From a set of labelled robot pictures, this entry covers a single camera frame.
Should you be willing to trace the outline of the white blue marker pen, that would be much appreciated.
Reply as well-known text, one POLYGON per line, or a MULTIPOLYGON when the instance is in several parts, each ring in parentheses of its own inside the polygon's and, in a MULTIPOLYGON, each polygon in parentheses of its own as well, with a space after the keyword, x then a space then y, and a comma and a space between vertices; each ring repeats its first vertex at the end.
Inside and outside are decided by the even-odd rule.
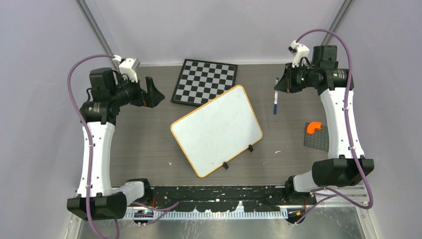
POLYGON ((273 107, 273 114, 277 114, 278 109, 278 91, 274 90, 274 107, 273 107))

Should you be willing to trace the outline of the yellow framed whiteboard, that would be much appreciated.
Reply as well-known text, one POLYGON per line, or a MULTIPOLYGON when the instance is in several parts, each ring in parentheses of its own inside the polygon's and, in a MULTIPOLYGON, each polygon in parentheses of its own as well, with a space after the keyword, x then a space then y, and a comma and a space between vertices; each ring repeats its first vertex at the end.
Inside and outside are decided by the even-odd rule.
POLYGON ((176 120, 170 131, 200 178, 251 149, 263 137, 242 85, 234 86, 176 120))

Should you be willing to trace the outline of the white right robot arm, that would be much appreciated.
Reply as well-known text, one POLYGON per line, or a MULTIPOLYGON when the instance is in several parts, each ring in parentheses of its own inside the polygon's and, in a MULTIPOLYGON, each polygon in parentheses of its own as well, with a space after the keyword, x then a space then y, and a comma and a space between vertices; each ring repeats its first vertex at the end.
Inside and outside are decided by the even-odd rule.
POLYGON ((365 156, 358 139, 352 67, 339 68, 335 45, 314 47, 311 60, 308 59, 309 48, 301 43, 293 41, 288 50, 293 60, 285 66, 274 89, 290 94, 305 88, 316 89, 324 107, 329 142, 327 159, 314 162, 307 173, 289 177, 285 183, 285 200, 294 205, 304 195, 327 190, 331 192, 328 198, 338 196, 358 207, 368 208, 373 200, 368 186, 366 204, 338 191, 338 188, 355 186, 361 181, 368 185, 366 177, 375 167, 374 160, 365 156))

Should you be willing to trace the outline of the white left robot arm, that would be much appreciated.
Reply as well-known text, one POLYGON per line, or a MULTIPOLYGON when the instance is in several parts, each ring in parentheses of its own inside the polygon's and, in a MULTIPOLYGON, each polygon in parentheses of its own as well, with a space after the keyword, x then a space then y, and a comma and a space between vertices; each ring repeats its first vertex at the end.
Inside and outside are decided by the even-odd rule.
POLYGON ((83 126, 83 171, 77 195, 67 200, 67 209, 87 221, 122 219, 132 202, 147 206, 153 194, 147 179, 130 179, 112 189, 110 182, 110 151, 120 108, 131 104, 153 108, 165 99, 152 77, 145 78, 146 90, 138 81, 131 81, 112 68, 94 69, 89 74, 91 98, 84 102, 80 113, 83 126))

